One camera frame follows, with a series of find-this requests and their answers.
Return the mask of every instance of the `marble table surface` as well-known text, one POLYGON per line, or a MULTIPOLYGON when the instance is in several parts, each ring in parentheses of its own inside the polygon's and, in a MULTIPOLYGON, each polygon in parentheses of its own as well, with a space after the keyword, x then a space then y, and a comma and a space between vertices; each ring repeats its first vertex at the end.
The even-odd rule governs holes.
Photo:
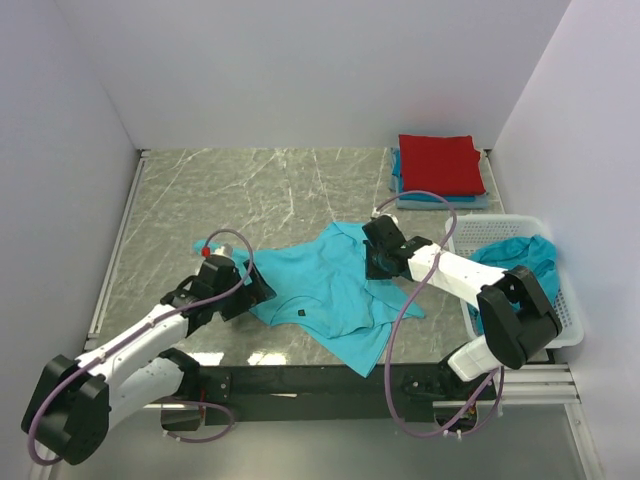
MULTIPOLYGON (((288 247, 315 239, 334 220, 366 222, 373 206, 390 196, 389 149, 203 149, 145 155, 98 321, 98 344, 143 318, 193 274, 202 260, 191 246, 214 229, 240 230, 256 249, 288 247)), ((490 207, 476 213, 503 213, 486 159, 481 172, 490 207)), ((439 241, 444 235, 446 211, 389 210, 407 237, 439 241)), ((224 240, 240 246, 230 236, 224 240)), ((406 281, 398 284, 407 293, 413 288, 406 281)), ((437 362, 468 340, 457 298, 427 287, 417 302, 427 317, 403 321, 395 363, 437 362)), ((341 363, 299 326, 269 328, 250 313, 229 322, 214 320, 177 347, 207 365, 341 363)))

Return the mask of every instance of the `laundry basket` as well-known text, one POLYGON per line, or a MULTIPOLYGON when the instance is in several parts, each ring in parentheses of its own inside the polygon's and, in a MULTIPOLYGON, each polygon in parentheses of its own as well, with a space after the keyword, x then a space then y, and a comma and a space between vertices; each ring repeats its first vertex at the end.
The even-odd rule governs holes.
MULTIPOLYGON (((447 230, 451 227, 452 219, 446 222, 447 230)), ((534 217, 522 215, 463 215, 458 217, 458 225, 453 236, 449 239, 449 251, 463 257, 470 257, 472 253, 485 245, 499 242, 511 237, 531 237, 542 235, 550 238, 547 228, 534 217)), ((582 341, 584 330, 576 313, 575 301, 568 295, 568 289, 563 291, 566 279, 562 267, 558 265, 560 290, 555 301, 555 310, 562 322, 562 333, 553 340, 547 348, 561 348, 577 345, 582 341)), ((464 324, 470 339, 479 336, 475 322, 469 315, 468 304, 460 300, 464 324)))

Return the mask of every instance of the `blue folded cloth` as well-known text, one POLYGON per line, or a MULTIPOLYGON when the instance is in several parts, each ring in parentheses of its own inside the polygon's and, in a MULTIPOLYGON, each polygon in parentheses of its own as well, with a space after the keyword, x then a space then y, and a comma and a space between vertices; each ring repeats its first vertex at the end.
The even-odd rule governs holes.
MULTIPOLYGON (((540 235, 534 235, 508 238, 502 242, 487 245, 476 250, 470 258, 483 265, 507 270, 518 265, 527 267, 536 276, 542 290, 553 305, 560 290, 556 257, 555 245, 540 235)), ((469 313, 475 321, 478 333, 484 333, 478 310, 470 306, 469 313)))
MULTIPOLYGON (((398 177, 391 177, 391 183, 389 185, 389 190, 394 193, 400 193, 400 187, 398 186, 398 177)), ((446 210, 447 206, 442 202, 425 202, 422 200, 407 200, 406 197, 415 197, 415 195, 403 195, 402 197, 396 198, 396 207, 404 210, 446 210)), ((489 198, 487 194, 478 195, 473 197, 473 202, 456 202, 449 201, 451 206, 456 210, 479 210, 483 208, 489 208, 489 198)))
MULTIPOLYGON (((362 225, 334 222, 313 242, 256 251, 256 265, 277 296, 251 312, 267 325, 299 324, 366 377, 387 345, 391 323, 407 295, 391 280, 365 278, 362 225)), ((203 246, 201 240, 193 248, 200 253, 203 246)), ((232 256, 243 274, 246 250, 235 249, 232 256)), ((412 304, 405 316, 425 314, 412 304)))

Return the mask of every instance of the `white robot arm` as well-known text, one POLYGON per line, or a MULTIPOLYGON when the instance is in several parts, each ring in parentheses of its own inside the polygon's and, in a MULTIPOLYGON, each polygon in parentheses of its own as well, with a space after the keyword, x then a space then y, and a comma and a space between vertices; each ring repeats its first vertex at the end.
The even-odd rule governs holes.
POLYGON ((437 262, 427 283, 480 311, 485 334, 445 359, 463 382, 503 365, 522 367, 562 332, 562 322, 529 269, 489 267, 422 237, 407 240, 390 215, 373 218, 363 230, 367 278, 403 276, 422 282, 437 262))
POLYGON ((255 265, 251 282, 236 288, 242 279, 230 254, 230 247, 225 247, 208 255, 197 275, 187 277, 147 316, 105 345, 74 360, 62 355, 51 360, 25 412, 22 430, 29 433, 37 419, 35 439, 75 465, 136 410, 163 397, 189 397, 198 391, 198 362, 170 347, 209 323, 214 313, 229 320, 275 296, 255 265), (232 289, 232 294, 221 295, 232 289), (77 378, 54 395, 74 375, 77 378), (49 406, 39 413, 45 403, 49 406))

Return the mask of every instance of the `white backdrop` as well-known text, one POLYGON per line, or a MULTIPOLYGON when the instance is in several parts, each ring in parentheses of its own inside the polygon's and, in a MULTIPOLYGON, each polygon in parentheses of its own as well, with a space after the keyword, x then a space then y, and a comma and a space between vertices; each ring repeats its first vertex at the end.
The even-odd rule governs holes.
POLYGON ((57 2, 137 147, 492 147, 569 0, 57 2))
POLYGON ((0 477, 24 479, 22 416, 81 352, 136 152, 53 1, 0 2, 0 65, 0 477))
POLYGON ((574 0, 491 155, 544 220, 587 320, 571 370, 607 478, 638 478, 640 4, 574 0))

